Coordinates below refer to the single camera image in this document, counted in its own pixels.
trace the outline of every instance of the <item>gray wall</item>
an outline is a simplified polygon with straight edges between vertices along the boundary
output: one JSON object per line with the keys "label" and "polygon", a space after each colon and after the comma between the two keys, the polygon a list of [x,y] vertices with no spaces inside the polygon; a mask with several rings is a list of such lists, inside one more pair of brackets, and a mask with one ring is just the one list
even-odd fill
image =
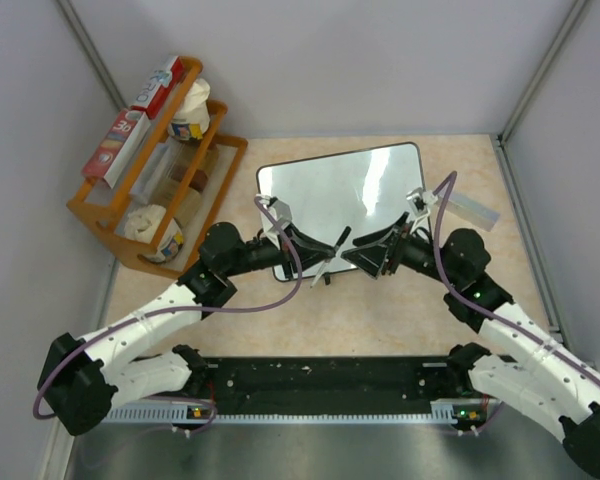
{"label": "gray wall", "polygon": [[0,479],[40,467],[50,341],[93,327],[111,258],[64,204],[113,115],[53,2],[0,2]]}
{"label": "gray wall", "polygon": [[237,134],[499,132],[571,0],[73,0],[131,99],[200,58]]}
{"label": "gray wall", "polygon": [[572,343],[600,368],[600,0],[550,73],[509,153]]}

